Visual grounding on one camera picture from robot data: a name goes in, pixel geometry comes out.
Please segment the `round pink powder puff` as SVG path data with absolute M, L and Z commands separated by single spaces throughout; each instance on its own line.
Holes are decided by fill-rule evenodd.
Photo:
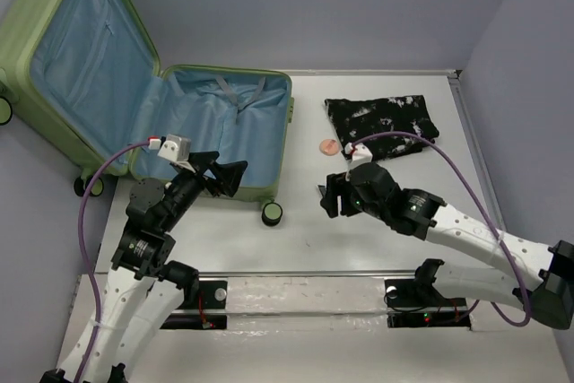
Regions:
M 319 150 L 327 156 L 339 153 L 339 143 L 335 139 L 325 139 L 319 144 Z

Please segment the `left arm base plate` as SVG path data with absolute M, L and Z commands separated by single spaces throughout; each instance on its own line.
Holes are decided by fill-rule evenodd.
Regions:
M 162 324 L 163 330 L 225 330 L 228 282 L 205 279 L 197 292 L 186 292 L 184 301 Z

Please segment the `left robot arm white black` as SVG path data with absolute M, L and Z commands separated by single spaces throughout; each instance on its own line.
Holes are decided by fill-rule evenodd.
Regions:
M 204 191 L 234 196 L 248 164 L 219 164 L 218 152 L 190 152 L 173 137 L 152 139 L 150 146 L 177 174 L 167 184 L 145 178 L 133 187 L 106 284 L 94 292 L 94 315 L 44 382 L 128 381 L 168 316 L 197 299 L 199 273 L 169 258 L 175 246 L 170 231 Z

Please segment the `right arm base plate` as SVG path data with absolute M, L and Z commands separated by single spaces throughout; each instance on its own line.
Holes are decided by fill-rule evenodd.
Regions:
M 418 287 L 414 279 L 386 280 L 384 302 L 389 328 L 472 326 L 465 299 L 445 299 L 434 290 Z

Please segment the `green hard-shell suitcase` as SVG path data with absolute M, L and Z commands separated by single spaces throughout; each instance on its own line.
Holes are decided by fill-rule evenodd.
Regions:
M 81 174 L 172 179 L 170 164 L 139 149 L 152 135 L 179 135 L 219 163 L 245 161 L 236 197 L 276 202 L 294 99 L 287 74 L 212 65 L 162 68 L 131 0 L 13 0 L 1 23 L 1 119 L 21 118 Z

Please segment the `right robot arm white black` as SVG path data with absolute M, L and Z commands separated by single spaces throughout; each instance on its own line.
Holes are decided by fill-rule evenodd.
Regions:
M 330 174 L 320 205 L 331 218 L 365 213 L 398 234 L 452 248 L 483 263 L 480 268 L 428 258 L 415 271 L 414 297 L 469 298 L 521 309 L 534 321 L 566 330 L 573 320 L 573 246 L 550 246 L 491 229 L 416 188 L 402 188 L 375 162 Z

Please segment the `black white patterned garment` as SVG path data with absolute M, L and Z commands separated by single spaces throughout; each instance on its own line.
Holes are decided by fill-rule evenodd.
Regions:
M 424 97 L 407 95 L 374 100 L 324 100 L 326 113 L 342 147 L 366 136 L 406 132 L 430 142 L 439 137 Z M 374 161 L 421 152 L 425 144 L 405 136 L 380 137 L 365 143 Z

